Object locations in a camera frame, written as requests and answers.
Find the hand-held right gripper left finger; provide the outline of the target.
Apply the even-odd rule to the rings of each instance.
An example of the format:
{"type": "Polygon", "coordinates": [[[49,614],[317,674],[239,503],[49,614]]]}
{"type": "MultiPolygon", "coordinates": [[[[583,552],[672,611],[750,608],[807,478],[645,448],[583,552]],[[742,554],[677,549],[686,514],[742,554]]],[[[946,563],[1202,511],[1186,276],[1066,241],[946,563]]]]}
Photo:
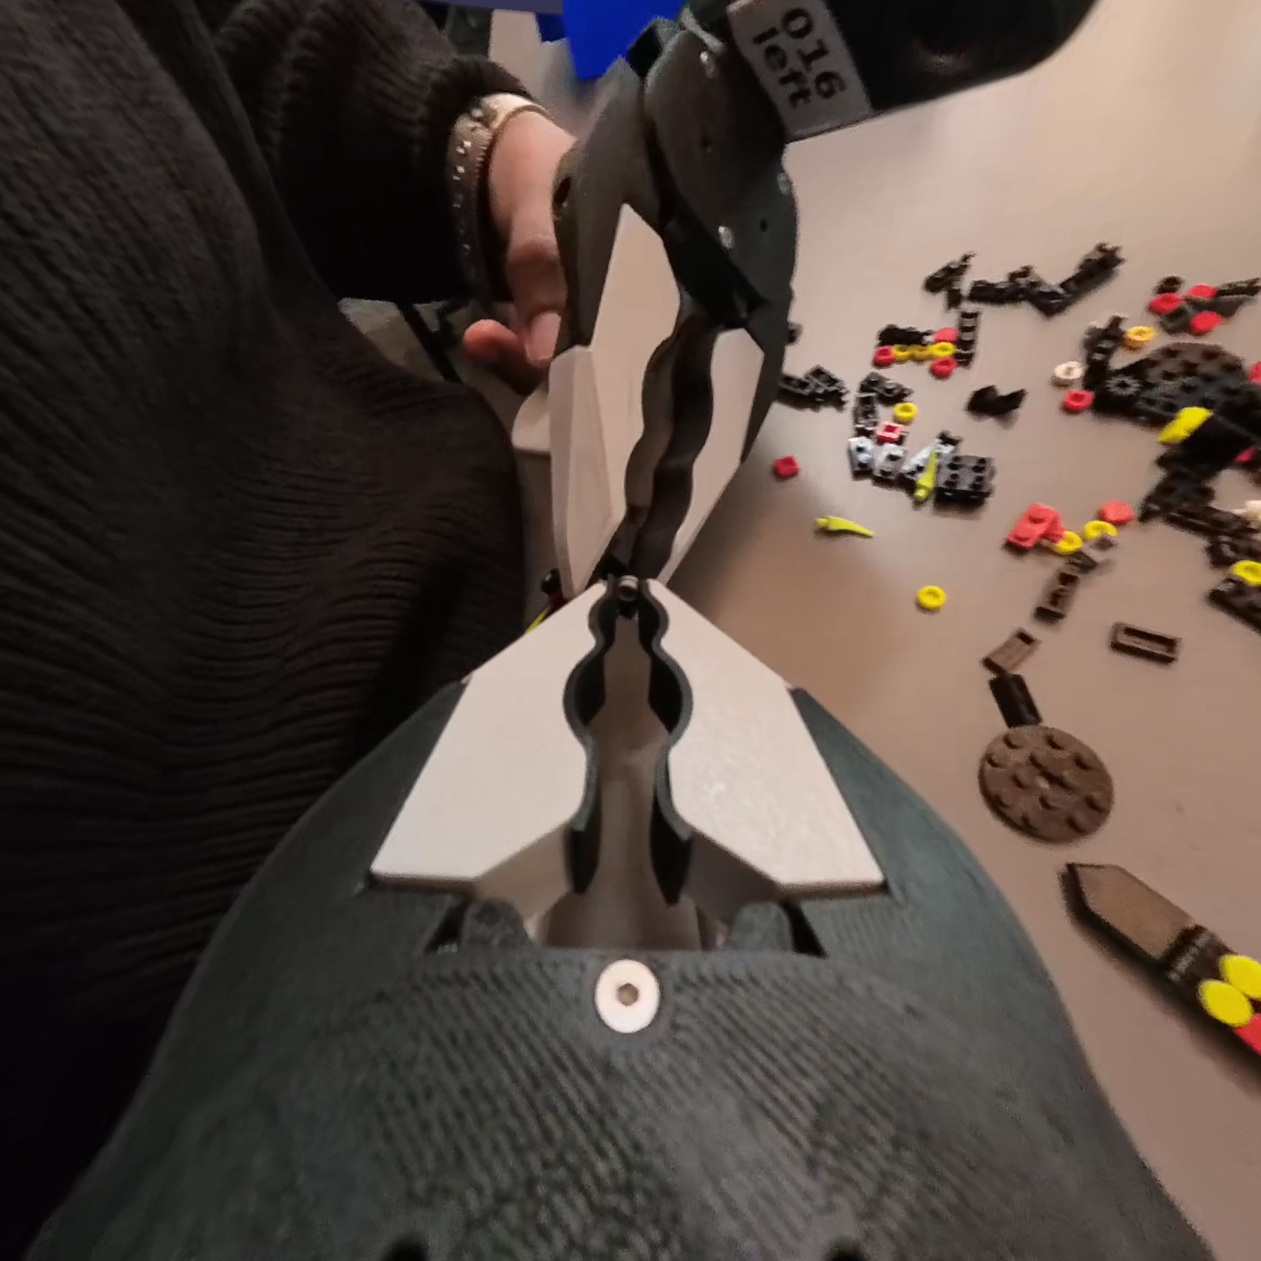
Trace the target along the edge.
{"type": "Polygon", "coordinates": [[[605,657],[618,599],[588,588],[475,670],[370,875],[387,886],[501,900],[547,914],[594,875],[605,657]]]}

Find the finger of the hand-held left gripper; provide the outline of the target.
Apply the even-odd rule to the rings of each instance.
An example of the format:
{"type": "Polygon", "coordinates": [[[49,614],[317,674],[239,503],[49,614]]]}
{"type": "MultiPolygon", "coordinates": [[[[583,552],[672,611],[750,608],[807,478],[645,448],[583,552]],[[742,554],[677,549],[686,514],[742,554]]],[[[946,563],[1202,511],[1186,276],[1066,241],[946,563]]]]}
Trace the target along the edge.
{"type": "Polygon", "coordinates": [[[743,329],[689,310],[649,377],[648,498],[635,577],[668,582],[745,457],[763,355],[743,329]]]}
{"type": "Polygon", "coordinates": [[[546,387],[523,404],[520,451],[547,454],[560,591],[591,585],[609,545],[643,515],[652,475],[643,383],[679,323],[679,282],[660,236],[628,205],[617,213],[594,330],[550,361],[546,387]]]}

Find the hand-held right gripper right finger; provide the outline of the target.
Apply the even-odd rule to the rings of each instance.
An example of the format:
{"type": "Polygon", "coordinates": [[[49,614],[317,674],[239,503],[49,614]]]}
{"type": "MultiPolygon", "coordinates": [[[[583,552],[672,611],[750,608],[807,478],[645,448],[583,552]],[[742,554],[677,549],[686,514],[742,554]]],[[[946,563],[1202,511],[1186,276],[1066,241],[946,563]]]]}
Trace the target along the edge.
{"type": "Polygon", "coordinates": [[[788,682],[655,580],[638,585],[638,640],[665,735],[649,829],[665,901],[731,923],[756,903],[881,891],[788,682]]]}

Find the black red lego car assembly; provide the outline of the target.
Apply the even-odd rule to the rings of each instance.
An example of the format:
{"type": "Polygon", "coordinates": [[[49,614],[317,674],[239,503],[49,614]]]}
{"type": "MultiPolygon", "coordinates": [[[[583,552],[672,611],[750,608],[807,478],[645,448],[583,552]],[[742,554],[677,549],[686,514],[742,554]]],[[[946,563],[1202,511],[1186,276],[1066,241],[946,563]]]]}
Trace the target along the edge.
{"type": "MultiPolygon", "coordinates": [[[[638,579],[629,573],[620,559],[606,557],[601,560],[591,582],[592,585],[606,585],[611,582],[617,599],[618,616],[629,616],[629,611],[638,599],[638,579]]],[[[566,594],[563,590],[558,566],[550,568],[543,576],[540,591],[544,596],[544,605],[530,622],[527,622],[526,633],[537,630],[574,599],[574,596],[566,594]]]]}

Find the pile of lego pieces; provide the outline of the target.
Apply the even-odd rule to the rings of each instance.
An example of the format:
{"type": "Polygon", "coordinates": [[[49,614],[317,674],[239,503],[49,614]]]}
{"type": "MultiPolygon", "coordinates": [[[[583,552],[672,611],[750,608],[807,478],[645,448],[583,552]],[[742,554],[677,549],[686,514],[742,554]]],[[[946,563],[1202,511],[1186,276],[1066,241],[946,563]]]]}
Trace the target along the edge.
{"type": "MultiPolygon", "coordinates": [[[[844,454],[853,480],[890,486],[912,502],[924,449],[933,443],[947,446],[935,492],[918,508],[970,512],[984,506],[997,488],[997,461],[969,454],[956,432],[916,435],[918,406],[912,387],[887,370],[921,364],[933,380],[946,381],[973,366],[984,307],[1031,307],[1043,318],[1060,316],[1106,285],[1125,258],[1117,244],[1098,242],[1060,279],[1044,278],[1031,264],[1000,278],[972,278],[972,262],[973,253],[963,252],[922,278],[922,292],[943,301],[947,323],[879,327],[873,336],[872,369],[855,389],[847,389],[824,366],[779,378],[776,400],[796,411],[848,409],[844,454]]],[[[1191,340],[1225,349],[1211,335],[1257,304],[1257,293],[1257,276],[1216,284],[1189,284],[1176,273],[1160,276],[1143,304],[1143,321],[1112,313],[1089,323],[1077,355],[1051,370],[1049,384],[1058,392],[1060,412],[1106,418],[1091,411],[1094,389],[1106,372],[1169,343],[1191,340]]],[[[1140,500],[1105,500],[1080,528],[1069,526],[1063,512],[1038,502],[1017,515],[1001,546],[1014,554],[1043,549],[1058,557],[1032,607],[1032,619],[1049,625],[1061,622],[1083,579],[1102,568],[1120,528],[1157,522],[1202,540],[1206,563],[1216,573],[1205,602],[1257,634],[1257,500],[1242,508],[1222,508],[1216,502],[1216,483],[1228,469],[1257,483],[1259,367],[1257,361],[1237,356],[1250,367],[1254,384],[1211,411],[1188,407],[1163,426],[1106,418],[1137,423],[1156,434],[1159,475],[1140,500]]]]}

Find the small black round lego plate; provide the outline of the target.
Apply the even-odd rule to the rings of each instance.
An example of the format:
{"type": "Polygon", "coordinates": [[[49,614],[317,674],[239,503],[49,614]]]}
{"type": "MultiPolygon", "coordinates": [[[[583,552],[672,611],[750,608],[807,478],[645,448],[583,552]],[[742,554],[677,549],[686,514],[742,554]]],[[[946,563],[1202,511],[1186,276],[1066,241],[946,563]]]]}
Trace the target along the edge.
{"type": "Polygon", "coordinates": [[[1041,843],[1074,843],[1111,816],[1114,786],[1097,753],[1047,725],[998,733],[978,762],[986,806],[1006,826],[1041,843]]]}

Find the red yellow black lego snake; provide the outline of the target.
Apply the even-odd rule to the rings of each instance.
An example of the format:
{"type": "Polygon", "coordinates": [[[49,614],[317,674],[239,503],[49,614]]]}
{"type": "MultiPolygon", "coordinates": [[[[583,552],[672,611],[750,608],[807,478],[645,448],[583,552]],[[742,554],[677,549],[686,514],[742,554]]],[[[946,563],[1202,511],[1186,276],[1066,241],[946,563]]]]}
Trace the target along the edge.
{"type": "Polygon", "coordinates": [[[1117,864],[1068,863],[1068,909],[1213,1037],[1259,1060],[1259,962],[1117,864]]]}

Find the large black round lego plate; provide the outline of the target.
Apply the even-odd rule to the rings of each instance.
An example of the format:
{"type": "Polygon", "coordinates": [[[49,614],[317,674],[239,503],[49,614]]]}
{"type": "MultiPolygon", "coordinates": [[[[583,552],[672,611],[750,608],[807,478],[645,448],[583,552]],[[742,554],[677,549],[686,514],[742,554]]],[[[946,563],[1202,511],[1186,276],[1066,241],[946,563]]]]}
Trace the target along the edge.
{"type": "Polygon", "coordinates": [[[1188,407],[1211,411],[1253,384],[1237,355],[1213,343],[1182,340],[1108,370],[1094,389],[1091,411],[1163,426],[1188,407]]]}

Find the person's left hand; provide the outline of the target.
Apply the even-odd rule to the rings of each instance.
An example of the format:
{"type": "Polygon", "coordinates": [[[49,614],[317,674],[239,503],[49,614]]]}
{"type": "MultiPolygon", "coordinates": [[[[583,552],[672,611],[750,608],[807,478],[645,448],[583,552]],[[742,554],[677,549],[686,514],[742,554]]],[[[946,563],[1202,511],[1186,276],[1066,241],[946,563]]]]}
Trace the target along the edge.
{"type": "Polygon", "coordinates": [[[520,395],[546,377],[566,307],[552,196],[574,139],[546,114],[523,110],[493,136],[481,174],[489,252],[507,285],[503,316],[470,323],[464,355],[520,395]]]}

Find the blue plastic storage bin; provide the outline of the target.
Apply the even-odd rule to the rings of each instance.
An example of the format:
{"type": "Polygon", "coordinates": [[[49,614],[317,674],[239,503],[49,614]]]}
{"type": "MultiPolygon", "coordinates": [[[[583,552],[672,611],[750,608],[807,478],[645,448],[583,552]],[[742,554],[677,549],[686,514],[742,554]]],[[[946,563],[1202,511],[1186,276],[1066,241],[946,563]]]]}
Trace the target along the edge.
{"type": "Polygon", "coordinates": [[[560,20],[578,82],[600,79],[657,18],[674,18],[685,1],[563,1],[560,20]]]}

